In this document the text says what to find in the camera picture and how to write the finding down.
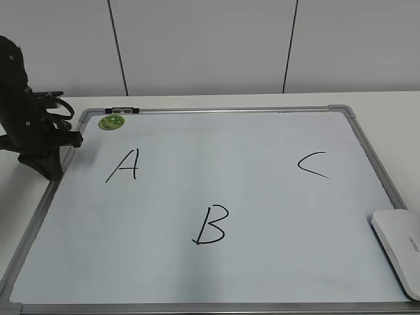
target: white router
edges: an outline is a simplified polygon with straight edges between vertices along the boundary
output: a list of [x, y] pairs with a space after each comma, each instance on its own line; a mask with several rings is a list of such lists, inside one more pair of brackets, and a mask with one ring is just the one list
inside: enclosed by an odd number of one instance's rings
[[404, 290], [420, 301], [420, 218], [402, 209], [376, 211], [372, 226]]

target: green sticker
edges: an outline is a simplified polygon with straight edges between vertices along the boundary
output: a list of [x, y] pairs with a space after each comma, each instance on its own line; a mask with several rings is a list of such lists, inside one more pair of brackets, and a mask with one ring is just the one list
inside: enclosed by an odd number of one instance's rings
[[125, 120], [120, 115], [109, 115], [99, 121], [99, 128], [102, 130], [116, 130], [124, 125]]

